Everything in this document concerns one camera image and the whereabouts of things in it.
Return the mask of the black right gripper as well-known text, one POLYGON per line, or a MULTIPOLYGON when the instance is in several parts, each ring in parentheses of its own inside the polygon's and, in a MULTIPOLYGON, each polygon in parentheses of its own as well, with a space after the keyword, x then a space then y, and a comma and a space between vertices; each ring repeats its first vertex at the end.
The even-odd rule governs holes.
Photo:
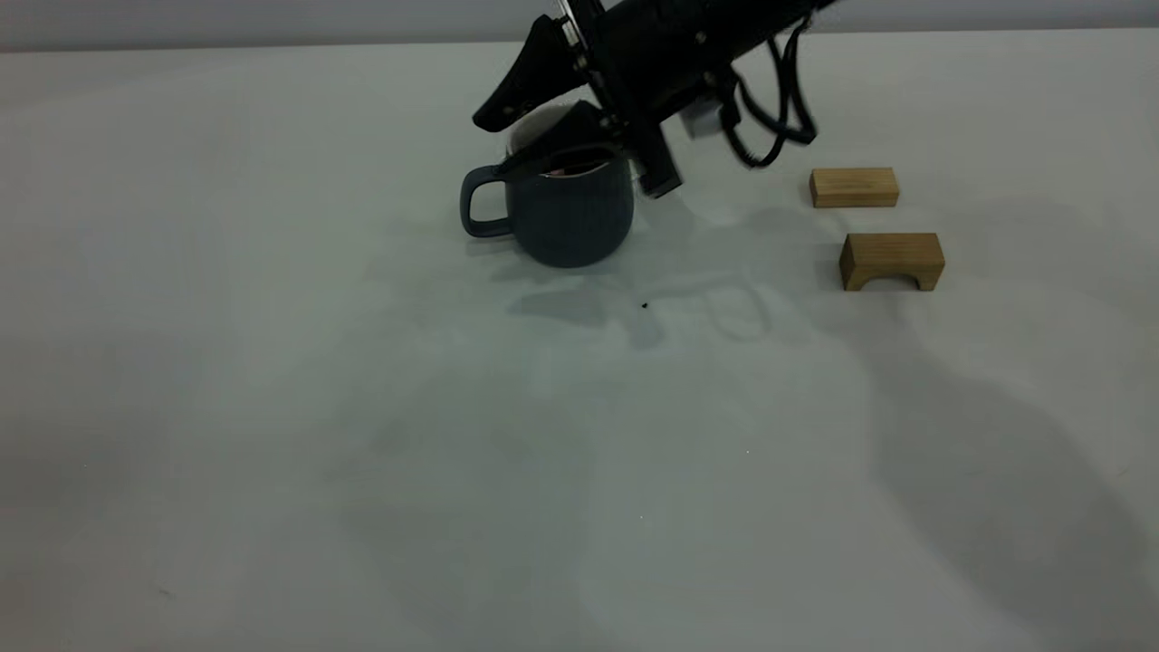
POLYGON ((511 69, 472 116, 510 129, 496 180, 575 177, 625 157, 646 197, 681 185, 661 125, 700 98, 755 25, 752 1, 561 1, 539 16, 511 69), (590 86, 589 101, 548 103, 590 86))

